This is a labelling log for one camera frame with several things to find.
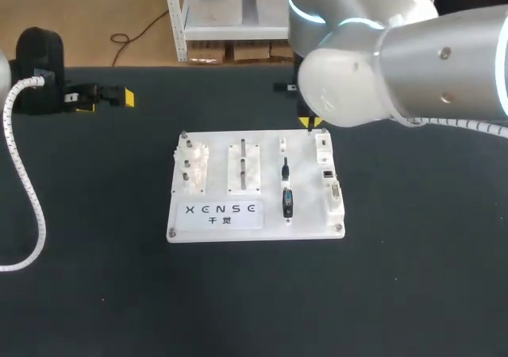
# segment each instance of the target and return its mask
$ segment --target white fixture plate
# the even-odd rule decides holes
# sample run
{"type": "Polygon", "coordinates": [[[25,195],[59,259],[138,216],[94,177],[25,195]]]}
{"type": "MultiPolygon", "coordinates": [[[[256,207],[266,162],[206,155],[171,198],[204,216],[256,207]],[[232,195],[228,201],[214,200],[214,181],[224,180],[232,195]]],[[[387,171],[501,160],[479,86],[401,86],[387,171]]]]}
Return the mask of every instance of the white fixture plate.
{"type": "MultiPolygon", "coordinates": [[[[335,181],[336,172],[331,139],[323,131],[195,132],[188,133],[185,139],[180,137],[179,147],[184,147],[187,140],[207,146],[206,188],[204,194],[179,189],[182,168],[175,163],[167,240],[182,243],[343,238],[344,203],[340,185],[340,204],[334,205],[332,212],[327,201],[331,197],[330,178],[324,178],[324,172],[333,175],[330,182],[335,181]],[[229,164],[235,152],[240,153],[242,139],[249,157],[255,160],[259,152],[260,190],[238,194],[229,192],[232,186],[229,164]],[[317,144],[322,144],[323,139],[327,139],[330,157],[326,163],[319,159],[319,163],[317,144]],[[294,216],[290,224],[283,216],[282,207],[284,157],[288,159],[294,195],[294,216]]],[[[249,166],[245,170],[248,174],[257,173],[257,169],[249,166]]],[[[256,176],[251,180],[248,174],[247,181],[257,181],[256,176]]]]}

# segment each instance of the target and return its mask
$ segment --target black plug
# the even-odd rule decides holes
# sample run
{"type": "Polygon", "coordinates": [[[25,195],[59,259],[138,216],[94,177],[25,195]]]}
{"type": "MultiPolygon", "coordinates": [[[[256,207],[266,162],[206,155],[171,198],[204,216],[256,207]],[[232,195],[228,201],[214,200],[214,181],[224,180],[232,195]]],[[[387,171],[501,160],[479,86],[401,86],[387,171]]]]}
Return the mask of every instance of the black plug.
{"type": "Polygon", "coordinates": [[[287,165],[287,157],[284,158],[283,181],[289,181],[289,166],[287,165]]]}

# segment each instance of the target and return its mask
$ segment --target metal screw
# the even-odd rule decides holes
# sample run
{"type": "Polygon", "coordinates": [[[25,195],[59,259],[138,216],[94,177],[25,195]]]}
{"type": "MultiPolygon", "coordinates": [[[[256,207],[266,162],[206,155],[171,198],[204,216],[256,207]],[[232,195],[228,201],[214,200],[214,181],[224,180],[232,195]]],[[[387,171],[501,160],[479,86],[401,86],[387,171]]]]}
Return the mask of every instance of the metal screw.
{"type": "Polygon", "coordinates": [[[452,49],[447,46],[446,48],[441,49],[441,51],[439,52],[439,58],[446,60],[446,59],[450,58],[451,54],[452,54],[452,49]]]}

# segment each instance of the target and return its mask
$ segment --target yellow marker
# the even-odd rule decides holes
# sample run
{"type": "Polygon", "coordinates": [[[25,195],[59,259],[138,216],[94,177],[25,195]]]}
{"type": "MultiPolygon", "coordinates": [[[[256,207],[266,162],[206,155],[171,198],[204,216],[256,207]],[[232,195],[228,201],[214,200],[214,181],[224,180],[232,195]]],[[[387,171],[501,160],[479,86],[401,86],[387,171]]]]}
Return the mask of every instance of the yellow marker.
{"type": "Polygon", "coordinates": [[[94,113],[95,112],[95,105],[92,105],[92,109],[76,109],[76,112],[80,113],[94,113]]]}
{"type": "MultiPolygon", "coordinates": [[[[304,127],[306,129],[309,128],[310,119],[308,117],[299,117],[298,119],[302,122],[302,124],[304,125],[304,127]]],[[[320,117],[315,117],[314,118],[314,127],[318,127],[322,122],[323,122],[323,120],[320,117]]]]}
{"type": "Polygon", "coordinates": [[[299,117],[300,121],[302,122],[303,126],[308,129],[309,128],[309,121],[310,119],[308,117],[299,117]]]}
{"type": "Polygon", "coordinates": [[[128,89],[125,89],[125,106],[134,107],[134,93],[128,89]]]}

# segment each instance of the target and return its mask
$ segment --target white cable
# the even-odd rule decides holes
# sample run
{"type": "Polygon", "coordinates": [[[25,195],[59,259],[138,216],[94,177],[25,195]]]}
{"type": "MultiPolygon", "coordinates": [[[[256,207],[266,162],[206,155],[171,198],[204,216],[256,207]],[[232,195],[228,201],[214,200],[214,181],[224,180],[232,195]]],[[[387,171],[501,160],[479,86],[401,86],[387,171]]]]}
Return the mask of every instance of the white cable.
{"type": "Polygon", "coordinates": [[[473,131],[488,133],[508,139],[508,128],[501,125],[493,125],[484,121],[468,121],[466,119],[438,119],[435,117],[415,117],[412,121],[418,124],[447,125],[459,129],[471,129],[473,131]]]}
{"type": "Polygon", "coordinates": [[[39,199],[35,194],[35,190],[33,189],[32,183],[30,182],[29,176],[26,174],[25,167],[23,166],[23,162],[17,152],[16,141],[14,141],[13,134],[13,123],[12,123],[12,112],[14,101],[16,97],[21,93],[26,87],[35,87],[35,86],[43,86],[44,78],[43,77],[32,77],[28,79],[22,79],[18,83],[16,83],[12,89],[10,89],[9,95],[7,95],[6,104],[3,106],[3,130],[6,135],[7,147],[10,152],[10,156],[13,159],[14,166],[16,167],[17,174],[23,186],[25,187],[25,191],[29,196],[30,203],[33,207],[33,212],[35,213],[35,217],[37,219],[37,228],[39,230],[39,236],[37,237],[37,244],[32,251],[32,254],[29,255],[27,259],[20,263],[11,264],[10,266],[0,266],[0,272],[7,271],[17,271],[22,268],[27,267],[29,264],[33,263],[35,259],[39,256],[42,248],[44,247],[44,242],[46,241],[46,221],[44,220],[44,214],[42,213],[42,208],[40,207],[39,199]]]}

